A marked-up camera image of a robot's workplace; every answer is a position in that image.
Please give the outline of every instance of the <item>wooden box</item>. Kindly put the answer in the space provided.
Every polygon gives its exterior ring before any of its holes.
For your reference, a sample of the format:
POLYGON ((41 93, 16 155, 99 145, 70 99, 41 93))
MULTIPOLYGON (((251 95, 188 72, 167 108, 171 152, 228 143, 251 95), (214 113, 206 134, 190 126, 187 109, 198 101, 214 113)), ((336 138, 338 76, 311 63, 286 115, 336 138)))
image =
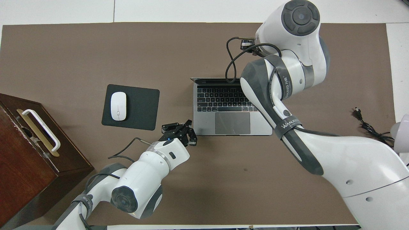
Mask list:
POLYGON ((15 228, 45 214, 94 167, 37 102, 0 94, 0 227, 15 228), (61 143, 55 145, 38 114, 61 143))

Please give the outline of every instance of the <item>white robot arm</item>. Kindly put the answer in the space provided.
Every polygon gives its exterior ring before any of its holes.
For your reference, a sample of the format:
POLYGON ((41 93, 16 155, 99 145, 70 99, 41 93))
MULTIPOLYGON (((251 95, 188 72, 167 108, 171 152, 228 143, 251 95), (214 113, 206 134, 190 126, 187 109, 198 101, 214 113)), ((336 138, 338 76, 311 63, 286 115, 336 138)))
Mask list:
POLYGON ((151 216, 162 199, 162 179, 189 159, 185 147, 196 145, 197 137, 190 125, 191 120, 163 125, 163 136, 129 168, 119 163, 105 166, 88 180, 84 192, 74 199, 53 229, 91 230, 85 220, 101 201, 138 219, 151 216))
POLYGON ((409 171, 387 145, 369 138, 335 137, 307 131, 283 99, 321 83, 329 55, 319 38, 317 8, 306 0, 279 7, 260 26, 255 43, 265 56, 250 62, 240 83, 297 161, 338 190, 362 229, 405 229, 409 226, 409 171))

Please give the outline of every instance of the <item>computer mouse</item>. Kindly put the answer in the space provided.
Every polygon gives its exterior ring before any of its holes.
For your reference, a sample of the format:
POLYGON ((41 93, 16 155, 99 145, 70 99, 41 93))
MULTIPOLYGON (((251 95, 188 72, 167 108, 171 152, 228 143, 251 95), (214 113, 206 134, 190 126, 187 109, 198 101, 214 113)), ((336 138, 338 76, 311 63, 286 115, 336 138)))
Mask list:
POLYGON ((115 92, 111 96, 111 117, 115 121, 123 121, 126 118, 126 94, 115 92))

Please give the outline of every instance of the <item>brown table mat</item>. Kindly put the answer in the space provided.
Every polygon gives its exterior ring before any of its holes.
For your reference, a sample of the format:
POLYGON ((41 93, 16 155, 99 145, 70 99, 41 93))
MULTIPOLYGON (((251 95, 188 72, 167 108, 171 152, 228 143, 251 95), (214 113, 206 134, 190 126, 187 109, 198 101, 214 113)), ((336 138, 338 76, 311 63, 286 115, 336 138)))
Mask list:
MULTIPOLYGON (((100 23, 7 25, 0 92, 38 101, 99 171, 138 136, 155 141, 160 125, 193 118, 190 77, 224 77, 227 39, 254 36, 258 23, 100 23), (103 126, 108 84, 161 92, 155 131, 103 126)), ((323 83, 285 101, 312 130, 366 136, 352 108, 379 131, 395 123, 385 24, 323 24, 331 54, 323 83)), ((238 41, 231 43, 239 53, 238 41)), ((238 59, 238 75, 250 54, 238 59)), ((147 148, 124 153, 137 159, 147 148)), ((338 192, 304 170, 276 136, 199 137, 190 159, 163 180, 153 216, 138 220, 100 204, 92 225, 356 223, 338 192)), ((84 181, 32 224, 53 224, 84 181)))

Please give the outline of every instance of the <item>box handle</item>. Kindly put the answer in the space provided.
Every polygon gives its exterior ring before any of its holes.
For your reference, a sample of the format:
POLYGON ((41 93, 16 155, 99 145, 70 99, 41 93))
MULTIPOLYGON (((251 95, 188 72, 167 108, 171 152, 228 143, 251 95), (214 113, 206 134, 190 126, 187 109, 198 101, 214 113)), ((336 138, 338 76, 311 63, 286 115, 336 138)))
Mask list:
POLYGON ((48 135, 51 137, 51 139, 55 142, 55 146, 51 151, 57 151, 57 149, 60 148, 61 143, 58 140, 58 138, 54 135, 54 133, 51 132, 51 130, 48 128, 48 126, 44 123, 44 121, 41 119, 41 117, 32 109, 26 109, 24 112, 22 112, 23 115, 27 115, 31 113, 34 118, 40 123, 40 125, 44 128, 44 130, 48 133, 48 135))

